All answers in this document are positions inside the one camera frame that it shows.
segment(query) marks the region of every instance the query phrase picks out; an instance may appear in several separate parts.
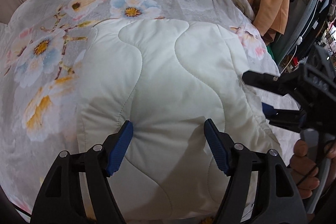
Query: human hand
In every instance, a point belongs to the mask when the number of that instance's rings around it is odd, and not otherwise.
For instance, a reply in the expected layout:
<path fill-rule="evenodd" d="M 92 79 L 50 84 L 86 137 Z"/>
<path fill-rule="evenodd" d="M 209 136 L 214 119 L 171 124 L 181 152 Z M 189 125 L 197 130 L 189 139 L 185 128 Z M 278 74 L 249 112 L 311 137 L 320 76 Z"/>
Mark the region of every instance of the human hand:
<path fill-rule="evenodd" d="M 295 183 L 298 183 L 315 166 L 315 163 L 306 156 L 307 152 L 308 146 L 306 142 L 298 140 L 294 145 L 294 155 L 290 160 L 290 167 L 293 169 L 292 177 Z M 332 149 L 329 151 L 327 158 L 332 161 L 324 189 L 328 189 L 336 178 L 336 144 L 334 144 Z M 316 189 L 320 185 L 318 178 L 315 177 L 318 172 L 319 169 L 316 168 L 309 177 L 298 185 L 298 190 L 302 199 L 311 197 L 312 190 Z"/>

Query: white cable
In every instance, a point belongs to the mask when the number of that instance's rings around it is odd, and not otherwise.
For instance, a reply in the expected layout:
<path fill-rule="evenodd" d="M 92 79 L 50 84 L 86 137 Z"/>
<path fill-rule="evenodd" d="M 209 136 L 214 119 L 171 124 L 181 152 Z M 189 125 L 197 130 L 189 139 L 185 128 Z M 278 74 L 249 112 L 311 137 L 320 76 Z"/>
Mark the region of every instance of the white cable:
<path fill-rule="evenodd" d="M 296 50 L 297 50 L 297 45 L 295 46 L 295 52 L 292 56 L 292 58 L 289 60 L 288 64 L 286 65 L 286 67 L 284 67 L 283 71 L 281 72 L 281 74 L 285 71 L 285 69 L 288 67 L 288 65 L 292 62 L 293 58 L 294 58 L 294 55 L 296 54 Z"/>

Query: blue gripper pad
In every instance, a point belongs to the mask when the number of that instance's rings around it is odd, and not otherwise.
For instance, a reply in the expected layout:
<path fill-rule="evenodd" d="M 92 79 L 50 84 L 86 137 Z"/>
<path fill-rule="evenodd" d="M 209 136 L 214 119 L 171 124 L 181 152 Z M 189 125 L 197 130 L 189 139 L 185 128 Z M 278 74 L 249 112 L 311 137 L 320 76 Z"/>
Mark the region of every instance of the blue gripper pad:
<path fill-rule="evenodd" d="M 121 162 L 126 154 L 127 148 L 133 137 L 133 124 L 128 122 L 124 130 L 121 132 L 114 148 L 109 153 L 107 173 L 111 176 L 120 168 Z"/>
<path fill-rule="evenodd" d="M 218 169 L 223 171 L 224 174 L 228 175 L 230 170 L 229 159 L 231 157 L 231 152 L 224 148 L 219 134 L 224 133 L 221 133 L 217 130 L 211 119 L 206 120 L 204 123 L 205 138 L 215 158 Z"/>
<path fill-rule="evenodd" d="M 264 112 L 265 116 L 277 115 L 277 111 L 274 109 L 274 107 L 265 103 L 262 103 L 262 111 Z"/>

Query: blue flower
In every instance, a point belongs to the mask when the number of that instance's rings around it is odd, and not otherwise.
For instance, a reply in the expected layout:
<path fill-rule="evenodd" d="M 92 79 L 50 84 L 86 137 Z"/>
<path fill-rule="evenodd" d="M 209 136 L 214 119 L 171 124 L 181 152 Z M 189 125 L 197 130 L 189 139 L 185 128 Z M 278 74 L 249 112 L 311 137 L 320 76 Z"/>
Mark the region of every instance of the blue flower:
<path fill-rule="evenodd" d="M 162 18 L 161 6 L 154 0 L 111 0 L 112 18 Z"/>
<path fill-rule="evenodd" d="M 31 86 L 42 72 L 52 73 L 62 59 L 65 31 L 56 29 L 50 35 L 29 44 L 18 58 L 14 80 L 25 88 Z"/>

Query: pink flower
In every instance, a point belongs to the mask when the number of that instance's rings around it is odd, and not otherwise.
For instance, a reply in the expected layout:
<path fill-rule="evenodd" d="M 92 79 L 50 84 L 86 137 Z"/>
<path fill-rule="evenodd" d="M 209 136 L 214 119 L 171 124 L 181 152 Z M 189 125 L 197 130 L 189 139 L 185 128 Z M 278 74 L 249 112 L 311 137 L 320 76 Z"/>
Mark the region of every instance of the pink flower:
<path fill-rule="evenodd" d="M 27 212 L 29 214 L 32 213 L 31 207 L 27 203 L 25 203 L 24 201 L 21 201 L 19 198 L 17 198 L 16 196 L 13 196 L 13 195 L 9 195 L 8 198 L 11 202 L 13 202 L 16 206 L 18 206 L 19 208 L 21 208 L 25 212 Z"/>
<path fill-rule="evenodd" d="M 261 39 L 258 30 L 248 25 L 231 27 L 230 30 L 238 35 L 246 54 L 252 58 L 262 60 L 264 58 L 266 45 Z"/>
<path fill-rule="evenodd" d="M 10 50 L 6 54 L 5 67 L 9 67 L 22 55 L 32 40 L 33 27 L 25 28 L 13 41 Z"/>

